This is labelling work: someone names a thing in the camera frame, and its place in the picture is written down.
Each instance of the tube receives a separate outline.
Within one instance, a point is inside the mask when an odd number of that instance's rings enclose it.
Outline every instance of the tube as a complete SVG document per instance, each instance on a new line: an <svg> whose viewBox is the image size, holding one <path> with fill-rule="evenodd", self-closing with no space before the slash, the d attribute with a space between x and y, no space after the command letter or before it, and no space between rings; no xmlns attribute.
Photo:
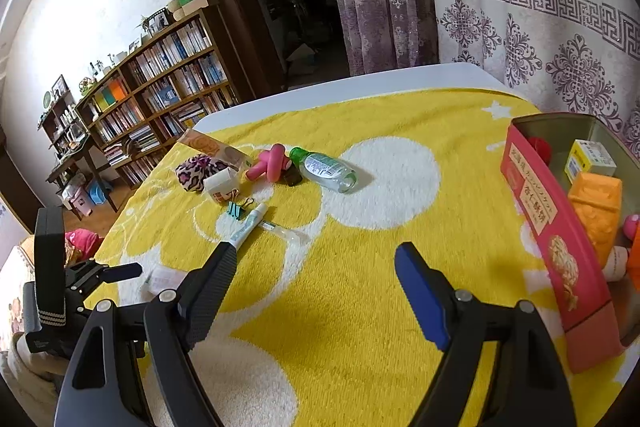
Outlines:
<svg viewBox="0 0 640 427"><path fill-rule="evenodd" d="M258 225L258 223L261 222L268 208L269 207L264 203L260 203L256 206L251 212L249 212L249 215L244 218L242 228L229 238L229 243L236 248L236 251L238 251L242 246L242 243L244 243L244 240L247 238L249 233Z"/></svg>
<svg viewBox="0 0 640 427"><path fill-rule="evenodd" d="M284 239L292 245L300 245L301 243L300 236L296 232L294 232L293 230L285 229L284 227L276 225L271 221L261 221L258 226L263 230L268 230L274 235L277 235L279 238Z"/></svg>

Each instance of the green bottle cap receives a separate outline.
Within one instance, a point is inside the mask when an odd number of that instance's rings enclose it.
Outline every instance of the green bottle cap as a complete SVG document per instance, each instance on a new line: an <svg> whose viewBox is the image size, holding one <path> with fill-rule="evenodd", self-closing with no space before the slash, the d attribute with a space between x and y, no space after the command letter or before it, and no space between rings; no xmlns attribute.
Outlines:
<svg viewBox="0 0 640 427"><path fill-rule="evenodd" d="M305 151L301 147L293 147L293 149L289 151L289 158L293 163L296 164L296 167L298 167L300 165L300 162L302 162L302 160L305 159L305 156L307 156L308 154L309 151Z"/></svg>

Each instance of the white mattress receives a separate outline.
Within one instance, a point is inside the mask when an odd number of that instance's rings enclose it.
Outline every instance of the white mattress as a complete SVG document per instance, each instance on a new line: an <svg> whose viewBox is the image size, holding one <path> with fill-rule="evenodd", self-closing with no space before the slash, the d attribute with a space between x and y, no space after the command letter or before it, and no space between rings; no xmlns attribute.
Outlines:
<svg viewBox="0 0 640 427"><path fill-rule="evenodd" d="M456 62L362 74L361 76L352 76L317 86L302 87L274 94L267 98L210 114L200 120L195 129L200 132L213 132L262 120L285 111L310 109L328 103L344 102L380 94L441 89L443 87L491 89L523 98L481 68L465 62Z"/></svg>

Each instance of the red tin box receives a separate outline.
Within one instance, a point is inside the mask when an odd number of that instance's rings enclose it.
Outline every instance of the red tin box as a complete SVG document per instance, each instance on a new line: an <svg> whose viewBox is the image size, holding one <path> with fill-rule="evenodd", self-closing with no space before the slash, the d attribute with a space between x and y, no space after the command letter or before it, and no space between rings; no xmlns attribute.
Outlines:
<svg viewBox="0 0 640 427"><path fill-rule="evenodd" d="M539 137L553 151L547 167L527 140ZM551 113L514 118L500 171L522 207L545 261L574 373L622 353L640 332L640 294L630 279L607 283L586 232L566 197L564 164L575 139L601 142L623 184L621 220L640 210L640 164L597 118ZM622 233L616 245L630 247Z"/></svg>

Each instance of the red box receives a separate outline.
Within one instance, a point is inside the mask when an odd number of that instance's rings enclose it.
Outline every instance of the red box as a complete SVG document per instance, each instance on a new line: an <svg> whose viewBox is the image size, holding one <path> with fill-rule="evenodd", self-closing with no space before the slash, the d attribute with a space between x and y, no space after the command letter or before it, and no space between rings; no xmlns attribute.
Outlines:
<svg viewBox="0 0 640 427"><path fill-rule="evenodd" d="M545 139L554 155L547 167L527 140ZM600 141L623 179L623 216L637 208L640 166L611 131L583 114L537 114L514 118L500 171L529 221L556 295L574 373L616 357L638 336L638 295L630 280L605 281L591 243L566 197L562 168L574 139Z"/></svg>

